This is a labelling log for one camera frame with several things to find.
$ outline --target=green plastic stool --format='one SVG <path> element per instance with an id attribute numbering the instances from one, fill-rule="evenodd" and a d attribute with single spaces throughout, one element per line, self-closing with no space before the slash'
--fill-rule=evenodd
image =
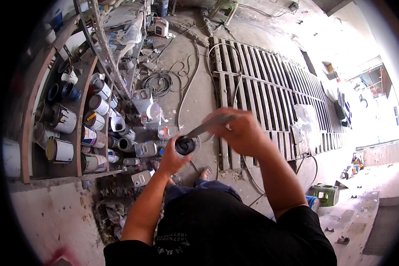
<path id="1" fill-rule="evenodd" d="M 317 197 L 320 207 L 331 207 L 337 204 L 340 192 L 337 186 L 318 183 L 312 186 L 307 194 Z"/>

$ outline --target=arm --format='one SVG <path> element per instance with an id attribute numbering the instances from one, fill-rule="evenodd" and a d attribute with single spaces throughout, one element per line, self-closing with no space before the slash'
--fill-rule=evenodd
<path id="1" fill-rule="evenodd" d="M 139 240 L 152 246 L 165 184 L 171 175 L 177 173 L 192 158 L 192 155 L 186 155 L 181 159 L 176 155 L 174 142 L 179 136 L 180 134 L 176 135 L 167 143 L 160 168 L 149 180 L 128 213 L 121 240 Z"/>
<path id="2" fill-rule="evenodd" d="M 255 157 L 260 163 L 263 184 L 269 204 L 278 219 L 285 211 L 307 205 L 302 187 L 296 174 L 282 157 L 278 147 L 262 131 L 256 118 L 250 112 L 220 108 L 205 118 L 216 114 L 235 114 L 236 120 L 225 126 L 208 129 L 209 132 L 223 137 L 235 152 Z"/>

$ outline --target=right hand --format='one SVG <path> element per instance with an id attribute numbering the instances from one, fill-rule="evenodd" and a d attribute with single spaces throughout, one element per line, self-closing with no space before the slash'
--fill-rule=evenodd
<path id="1" fill-rule="evenodd" d="M 208 128 L 208 132 L 224 138 L 235 152 L 259 158 L 266 152 L 271 141 L 263 133 L 257 119 L 251 112 L 222 107 L 209 114 L 203 121 L 207 121 L 217 114 L 235 114 L 237 119 L 229 121 L 228 130 L 225 125 Z"/>

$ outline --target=hand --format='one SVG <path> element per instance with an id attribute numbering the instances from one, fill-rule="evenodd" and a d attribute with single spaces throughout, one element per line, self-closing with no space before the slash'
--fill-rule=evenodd
<path id="1" fill-rule="evenodd" d="M 174 143 L 182 134 L 177 133 L 173 138 L 171 138 L 164 149 L 164 154 L 162 155 L 161 164 L 158 171 L 162 172 L 165 177 L 170 178 L 171 175 L 177 173 L 186 163 L 192 159 L 192 154 L 188 154 L 183 158 L 180 158 L 176 154 L 176 148 Z"/>
<path id="2" fill-rule="evenodd" d="M 217 114 L 235 114 L 237 116 L 237 119 L 228 122 L 230 130 L 225 125 L 207 129 L 211 134 L 224 138 L 235 152 L 259 158 L 266 152 L 267 147 L 272 145 L 251 112 L 222 107 L 209 114 L 204 121 Z"/>

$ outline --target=floor grate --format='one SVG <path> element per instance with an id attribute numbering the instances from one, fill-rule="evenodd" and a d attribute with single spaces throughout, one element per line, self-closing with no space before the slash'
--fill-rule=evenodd
<path id="1" fill-rule="evenodd" d="M 226 43 L 234 46 L 239 55 L 227 45 L 214 49 L 219 88 L 216 92 L 219 105 L 232 106 L 239 73 L 243 69 L 235 109 L 249 110 L 257 117 L 262 130 L 274 141 L 286 160 L 298 156 L 293 141 L 291 125 L 296 121 L 293 105 L 313 105 L 319 117 L 323 133 L 323 144 L 316 152 L 337 149 L 344 145 L 344 128 L 335 116 L 334 104 L 325 95 L 318 78 L 309 72 L 283 62 L 278 55 L 230 40 L 213 38 L 214 44 Z M 223 139 L 220 140 L 220 170 L 257 166 L 252 157 L 241 161 Z"/>

